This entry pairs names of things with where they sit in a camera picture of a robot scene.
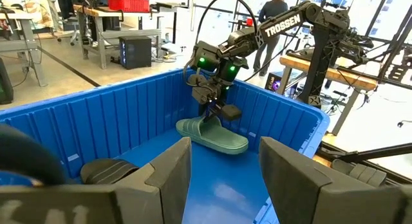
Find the desk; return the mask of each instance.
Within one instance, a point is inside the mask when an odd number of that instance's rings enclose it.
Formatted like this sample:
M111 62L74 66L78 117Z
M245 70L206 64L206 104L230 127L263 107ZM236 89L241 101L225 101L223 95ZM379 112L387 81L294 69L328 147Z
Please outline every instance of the desk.
M128 31L105 31L103 32L103 17L121 17L121 12L103 12L101 10L96 10L92 8L84 8L82 5L73 5L74 10L77 12L77 18L79 20L80 26L80 39L83 40L84 38L84 31L86 30L86 16L90 15L94 17L96 21L96 33L97 33L97 47L92 47L88 44L83 44L83 41L80 41L83 51L83 58L89 58L89 51L92 53L96 53L100 56L100 67L102 69L106 69L106 47L104 45L104 40L108 39L118 39L119 37L124 36L156 36L156 56L161 58L161 16L158 14L149 14L149 13L131 13L131 12L124 12L123 17L153 17L157 18L157 25L156 29L151 30L128 30Z
M281 85L279 89L277 90L277 93L279 93L280 95L283 95L285 93L285 90L288 87L290 87L290 85L288 85L288 81L289 81L290 72L292 71L292 69L301 70L307 73L309 70L310 62L302 60L302 59L298 59L296 57L284 55L284 56L281 56L280 63L285 66L285 70L283 72ZM342 66L349 65L348 63L346 63L345 59L342 59L342 58L337 59L337 64L340 64ZM341 130L341 127L344 121L348 117L350 110L352 109L356 99L359 96L358 91L360 90L370 91L370 90L375 89L377 85L376 80L368 79L366 77L359 77L358 75L347 73L347 72L341 72L341 73L339 73L336 69L329 68L328 72L326 73L326 79L340 82L343 84L348 84L349 82L352 84L354 88L357 89L357 91L353 90L353 93L351 94L349 101L347 102L341 116L339 117L335 127L333 128L332 134L334 135L337 135L339 131Z
M21 10L14 11L15 13L13 14L7 14L13 33L10 38L7 38L7 41L0 42L0 52L16 51L18 58L25 62L23 64L23 73L28 73L29 68L33 68L39 86L47 86L46 77L44 76L43 68L41 66L41 50L34 39L32 26L30 25L31 20L34 18L34 14L29 14ZM6 16L0 14L0 19L6 19ZM20 23L23 39L19 35L17 22ZM30 61L27 59L25 51L28 52L28 57L31 59Z

